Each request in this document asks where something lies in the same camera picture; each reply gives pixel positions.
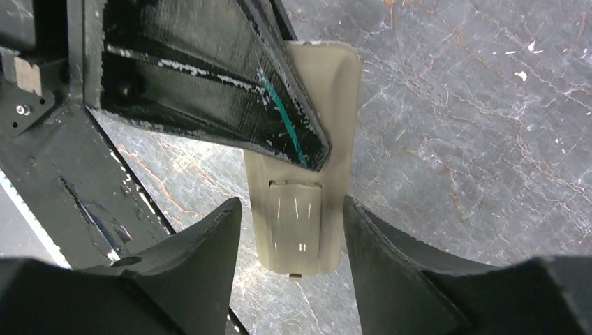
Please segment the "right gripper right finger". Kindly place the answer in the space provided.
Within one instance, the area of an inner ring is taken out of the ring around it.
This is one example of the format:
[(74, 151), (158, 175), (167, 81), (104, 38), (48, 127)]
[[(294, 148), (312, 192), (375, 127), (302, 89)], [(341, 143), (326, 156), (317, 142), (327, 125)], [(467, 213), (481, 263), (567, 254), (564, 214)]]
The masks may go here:
[(446, 253), (347, 196), (345, 238), (364, 334), (590, 334), (591, 259), (497, 267)]

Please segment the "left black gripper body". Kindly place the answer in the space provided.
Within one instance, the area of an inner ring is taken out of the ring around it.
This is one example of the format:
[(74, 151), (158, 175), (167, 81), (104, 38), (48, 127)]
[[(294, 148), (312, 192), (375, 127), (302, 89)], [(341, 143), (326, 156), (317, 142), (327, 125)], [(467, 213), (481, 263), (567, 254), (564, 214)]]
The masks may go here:
[(1, 138), (104, 132), (88, 111), (98, 86), (103, 1), (1, 2)]

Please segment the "beige battery cover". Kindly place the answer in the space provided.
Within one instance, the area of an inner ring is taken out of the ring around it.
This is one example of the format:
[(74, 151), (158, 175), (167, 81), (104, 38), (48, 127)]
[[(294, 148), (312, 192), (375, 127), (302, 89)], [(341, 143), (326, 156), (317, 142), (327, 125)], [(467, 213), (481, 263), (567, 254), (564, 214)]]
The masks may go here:
[(271, 270), (292, 281), (318, 273), (322, 189), (274, 182), (269, 186)]

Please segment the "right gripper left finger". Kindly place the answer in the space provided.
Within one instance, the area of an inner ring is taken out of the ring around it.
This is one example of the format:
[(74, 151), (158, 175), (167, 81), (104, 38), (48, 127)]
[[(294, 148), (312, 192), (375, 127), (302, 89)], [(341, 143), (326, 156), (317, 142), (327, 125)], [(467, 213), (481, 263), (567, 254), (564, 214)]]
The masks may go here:
[(230, 308), (242, 204), (110, 266), (1, 260), (2, 334), (241, 334)]

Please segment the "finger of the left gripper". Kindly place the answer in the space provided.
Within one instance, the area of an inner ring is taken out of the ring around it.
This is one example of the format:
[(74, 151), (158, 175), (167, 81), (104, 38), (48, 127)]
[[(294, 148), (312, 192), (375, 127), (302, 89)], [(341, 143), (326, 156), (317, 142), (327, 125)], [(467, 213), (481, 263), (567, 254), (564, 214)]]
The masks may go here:
[(281, 1), (107, 1), (100, 107), (131, 126), (319, 171), (332, 145)]

